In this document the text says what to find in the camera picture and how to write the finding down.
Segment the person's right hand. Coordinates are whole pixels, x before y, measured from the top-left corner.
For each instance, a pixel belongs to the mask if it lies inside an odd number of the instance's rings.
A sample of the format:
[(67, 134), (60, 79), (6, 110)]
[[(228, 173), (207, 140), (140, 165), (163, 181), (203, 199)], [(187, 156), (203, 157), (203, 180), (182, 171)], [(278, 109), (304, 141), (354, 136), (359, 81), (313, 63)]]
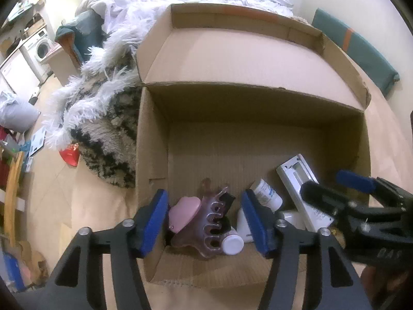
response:
[(393, 292), (398, 288), (398, 277), (394, 277), (389, 269), (366, 266), (361, 274), (361, 282), (371, 304), (380, 294)]

